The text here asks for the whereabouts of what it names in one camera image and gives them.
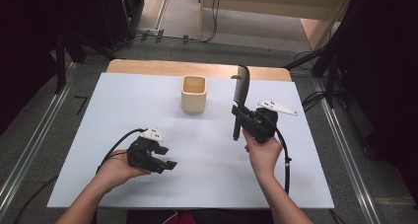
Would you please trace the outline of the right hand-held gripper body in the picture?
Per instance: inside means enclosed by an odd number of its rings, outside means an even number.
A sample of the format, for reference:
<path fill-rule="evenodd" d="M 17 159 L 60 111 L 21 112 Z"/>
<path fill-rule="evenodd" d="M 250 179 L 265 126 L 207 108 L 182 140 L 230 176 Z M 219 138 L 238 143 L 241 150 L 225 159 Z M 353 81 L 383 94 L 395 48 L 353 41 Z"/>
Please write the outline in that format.
<path fill-rule="evenodd" d="M 249 120 L 249 129 L 247 132 L 253 136 L 258 143 L 264 143 L 270 137 L 273 137 L 280 113 L 297 116 L 298 113 L 288 109 L 274 101 L 260 101 L 255 111 L 244 107 L 246 119 Z"/>

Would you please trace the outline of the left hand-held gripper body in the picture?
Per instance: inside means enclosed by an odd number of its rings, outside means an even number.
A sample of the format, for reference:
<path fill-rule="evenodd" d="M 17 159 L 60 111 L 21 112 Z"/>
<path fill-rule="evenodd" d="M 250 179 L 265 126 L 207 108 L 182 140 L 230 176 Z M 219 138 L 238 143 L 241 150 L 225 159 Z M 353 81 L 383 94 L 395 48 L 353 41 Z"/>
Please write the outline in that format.
<path fill-rule="evenodd" d="M 159 165 L 163 162 L 152 156 L 159 141 L 141 133 L 127 149 L 127 161 L 131 167 L 141 168 L 153 173 L 159 173 Z"/>

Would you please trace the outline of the black comb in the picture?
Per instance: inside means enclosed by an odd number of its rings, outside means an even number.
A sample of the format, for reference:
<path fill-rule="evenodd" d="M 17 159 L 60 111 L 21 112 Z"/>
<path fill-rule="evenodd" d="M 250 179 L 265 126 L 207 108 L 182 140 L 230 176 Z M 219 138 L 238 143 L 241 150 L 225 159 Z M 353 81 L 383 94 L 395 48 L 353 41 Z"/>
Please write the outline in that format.
<path fill-rule="evenodd" d="M 234 102 L 236 106 L 244 107 L 250 80 L 249 69 L 245 65 L 240 65 L 236 75 L 238 75 L 240 79 L 237 79 Z M 239 117 L 236 117 L 233 131 L 233 139 L 235 141 L 240 137 L 240 129 Z"/>

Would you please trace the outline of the beige square cup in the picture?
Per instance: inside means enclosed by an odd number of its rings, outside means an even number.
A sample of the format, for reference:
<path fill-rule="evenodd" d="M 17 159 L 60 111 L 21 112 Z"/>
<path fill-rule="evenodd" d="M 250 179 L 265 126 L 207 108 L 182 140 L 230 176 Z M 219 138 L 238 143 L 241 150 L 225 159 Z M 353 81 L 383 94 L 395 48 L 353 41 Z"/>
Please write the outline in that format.
<path fill-rule="evenodd" d="M 181 84 L 181 107 L 185 112 L 200 113 L 205 110 L 207 81 L 205 77 L 186 75 Z"/>

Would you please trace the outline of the person's right hand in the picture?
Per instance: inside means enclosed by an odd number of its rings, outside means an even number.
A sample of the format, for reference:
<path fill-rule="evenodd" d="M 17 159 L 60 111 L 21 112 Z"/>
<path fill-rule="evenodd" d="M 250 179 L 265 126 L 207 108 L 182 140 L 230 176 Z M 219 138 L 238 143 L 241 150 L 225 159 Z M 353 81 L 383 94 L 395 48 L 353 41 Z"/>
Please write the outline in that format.
<path fill-rule="evenodd" d="M 246 130 L 243 131 L 246 141 L 244 149 L 249 154 L 249 160 L 257 178 L 273 177 L 277 160 L 282 151 L 282 145 L 275 137 L 264 143 L 258 143 Z"/>

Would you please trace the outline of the person's left hand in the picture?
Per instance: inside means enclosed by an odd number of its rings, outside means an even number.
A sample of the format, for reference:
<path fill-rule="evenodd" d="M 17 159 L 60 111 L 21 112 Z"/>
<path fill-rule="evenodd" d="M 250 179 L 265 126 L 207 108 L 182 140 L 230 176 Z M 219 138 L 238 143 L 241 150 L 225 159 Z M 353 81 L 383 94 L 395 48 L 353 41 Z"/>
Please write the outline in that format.
<path fill-rule="evenodd" d="M 116 150 L 101 165 L 92 180 L 92 184 L 95 191 L 108 193 L 113 188 L 125 184 L 130 179 L 150 174 L 151 172 L 148 170 L 131 167 L 127 161 L 126 150 Z"/>

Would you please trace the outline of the white board sheet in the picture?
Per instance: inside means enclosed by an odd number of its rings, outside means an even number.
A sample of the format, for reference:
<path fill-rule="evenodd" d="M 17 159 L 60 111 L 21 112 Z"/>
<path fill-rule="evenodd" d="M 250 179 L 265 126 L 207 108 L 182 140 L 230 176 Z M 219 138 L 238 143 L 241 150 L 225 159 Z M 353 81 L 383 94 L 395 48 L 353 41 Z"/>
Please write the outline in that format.
<path fill-rule="evenodd" d="M 267 203 L 244 150 L 233 137 L 236 87 L 231 79 L 210 78 L 204 112 L 188 114 L 180 105 L 176 76 L 104 73 L 90 99 L 78 132 L 48 202 L 69 206 L 96 173 L 112 146 L 128 147 L 140 128 L 157 128 L 174 161 L 171 171 L 132 179 L 113 189 L 103 207 L 264 208 Z M 334 203 L 314 140 L 292 82 L 253 80 L 246 106 L 272 100 L 292 110 L 277 126 L 291 162 L 278 162 L 277 179 L 290 187 L 301 208 L 331 208 Z"/>

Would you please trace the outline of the red cloth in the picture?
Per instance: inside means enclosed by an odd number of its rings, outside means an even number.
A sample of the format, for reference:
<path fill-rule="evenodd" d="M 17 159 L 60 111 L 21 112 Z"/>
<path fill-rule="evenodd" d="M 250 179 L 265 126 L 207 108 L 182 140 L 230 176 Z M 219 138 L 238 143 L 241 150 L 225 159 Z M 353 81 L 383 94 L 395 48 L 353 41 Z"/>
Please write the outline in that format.
<path fill-rule="evenodd" d="M 189 212 L 175 212 L 170 215 L 162 224 L 197 224 Z"/>

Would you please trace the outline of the wooden table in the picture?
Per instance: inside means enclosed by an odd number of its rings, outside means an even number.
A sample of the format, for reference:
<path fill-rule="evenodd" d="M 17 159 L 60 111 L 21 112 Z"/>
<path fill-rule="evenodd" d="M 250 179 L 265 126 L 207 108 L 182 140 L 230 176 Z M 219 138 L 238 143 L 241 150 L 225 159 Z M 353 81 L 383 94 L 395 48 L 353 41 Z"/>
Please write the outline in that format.
<path fill-rule="evenodd" d="M 291 82 L 290 72 L 283 68 L 249 66 L 251 80 Z M 210 78 L 231 78 L 238 72 L 238 65 L 210 64 L 166 60 L 114 59 L 108 67 L 109 73 L 185 76 L 199 75 Z"/>

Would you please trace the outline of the black metal stand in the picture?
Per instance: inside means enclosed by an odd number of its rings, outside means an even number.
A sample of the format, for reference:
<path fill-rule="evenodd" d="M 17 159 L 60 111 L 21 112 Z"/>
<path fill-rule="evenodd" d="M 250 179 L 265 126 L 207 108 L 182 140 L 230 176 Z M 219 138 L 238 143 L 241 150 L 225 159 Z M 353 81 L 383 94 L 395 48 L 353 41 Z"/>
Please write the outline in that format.
<path fill-rule="evenodd" d="M 317 19 L 301 19 L 312 51 L 301 58 L 295 57 L 293 62 L 284 66 L 285 69 L 291 70 L 315 59 L 311 73 L 314 77 L 321 77 L 327 73 L 326 86 L 322 95 L 331 108 L 333 108 L 333 90 L 336 78 L 334 51 L 341 32 L 340 29 L 336 29 L 335 32 L 332 29 L 337 22 L 344 18 L 351 0 L 332 1 L 332 5 Z"/>

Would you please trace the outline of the beige wooden shelf unit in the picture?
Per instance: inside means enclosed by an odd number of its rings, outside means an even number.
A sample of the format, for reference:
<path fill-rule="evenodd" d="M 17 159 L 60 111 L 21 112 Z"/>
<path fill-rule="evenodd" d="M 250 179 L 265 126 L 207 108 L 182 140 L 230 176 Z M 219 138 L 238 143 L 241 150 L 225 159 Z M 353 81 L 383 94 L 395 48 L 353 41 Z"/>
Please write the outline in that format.
<path fill-rule="evenodd" d="M 198 37 L 203 34 L 203 12 L 213 0 L 200 0 Z M 319 49 L 351 0 L 220 0 L 222 10 L 299 18 L 312 50 Z"/>

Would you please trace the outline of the black tripod stand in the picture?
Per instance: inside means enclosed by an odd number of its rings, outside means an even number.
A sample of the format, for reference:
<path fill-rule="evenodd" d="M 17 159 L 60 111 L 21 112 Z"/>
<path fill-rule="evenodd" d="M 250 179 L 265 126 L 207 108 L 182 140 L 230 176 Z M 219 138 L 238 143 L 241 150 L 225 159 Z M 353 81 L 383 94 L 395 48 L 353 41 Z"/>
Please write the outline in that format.
<path fill-rule="evenodd" d="M 89 46 L 97 53 L 106 57 L 108 60 L 114 60 L 115 58 L 114 54 L 110 53 L 108 50 L 100 46 L 98 43 L 94 42 L 88 37 L 83 36 L 81 33 L 68 28 L 57 30 L 55 33 L 55 41 L 57 78 L 55 94 L 61 93 L 64 89 L 64 86 L 66 85 L 65 51 L 69 52 L 71 58 L 75 62 L 81 63 L 84 63 L 86 59 L 86 54 L 82 48 L 82 44 Z"/>

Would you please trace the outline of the dark curtain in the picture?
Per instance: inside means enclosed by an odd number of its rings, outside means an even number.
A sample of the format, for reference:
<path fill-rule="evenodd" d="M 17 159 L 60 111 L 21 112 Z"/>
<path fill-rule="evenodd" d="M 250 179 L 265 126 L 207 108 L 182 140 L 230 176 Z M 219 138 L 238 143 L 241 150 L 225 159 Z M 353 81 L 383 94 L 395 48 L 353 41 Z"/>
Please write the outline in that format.
<path fill-rule="evenodd" d="M 56 73 L 49 0 L 0 0 L 0 135 Z"/>
<path fill-rule="evenodd" d="M 341 26 L 342 81 L 371 124 L 366 144 L 418 204 L 418 0 L 352 0 Z"/>

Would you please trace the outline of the black cabinet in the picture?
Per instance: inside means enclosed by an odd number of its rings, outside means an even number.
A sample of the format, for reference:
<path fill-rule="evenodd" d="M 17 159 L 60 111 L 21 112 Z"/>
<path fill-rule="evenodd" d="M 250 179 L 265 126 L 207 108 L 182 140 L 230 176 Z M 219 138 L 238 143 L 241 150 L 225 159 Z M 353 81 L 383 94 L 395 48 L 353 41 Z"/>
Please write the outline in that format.
<path fill-rule="evenodd" d="M 133 39 L 145 0 L 102 0 L 110 46 Z"/>

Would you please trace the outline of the metal floor rail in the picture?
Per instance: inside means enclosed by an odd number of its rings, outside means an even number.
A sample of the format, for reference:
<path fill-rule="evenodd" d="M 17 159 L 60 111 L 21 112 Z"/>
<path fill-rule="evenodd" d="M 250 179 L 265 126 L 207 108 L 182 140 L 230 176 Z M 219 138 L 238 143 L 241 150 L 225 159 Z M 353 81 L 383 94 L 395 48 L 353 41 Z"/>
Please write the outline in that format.
<path fill-rule="evenodd" d="M 5 180 L 5 183 L 0 186 L 0 221 L 5 216 L 16 192 L 19 189 L 29 167 L 31 166 L 35 155 L 40 148 L 40 145 L 47 134 L 49 128 L 52 126 L 62 104 L 64 103 L 68 92 L 73 84 L 73 78 L 78 71 L 80 63 L 72 62 L 65 71 L 67 82 L 64 84 L 62 91 L 54 95 L 43 114 L 40 122 L 35 128 L 30 140 L 25 149 L 19 157 L 11 174 Z"/>
<path fill-rule="evenodd" d="M 330 126 L 341 159 L 344 163 L 344 167 L 347 171 L 351 187 L 354 190 L 355 197 L 360 205 L 367 224 L 382 224 L 373 199 L 350 149 L 350 143 L 343 131 L 343 127 L 338 119 L 336 110 L 329 105 L 326 98 L 321 99 L 320 104 Z"/>

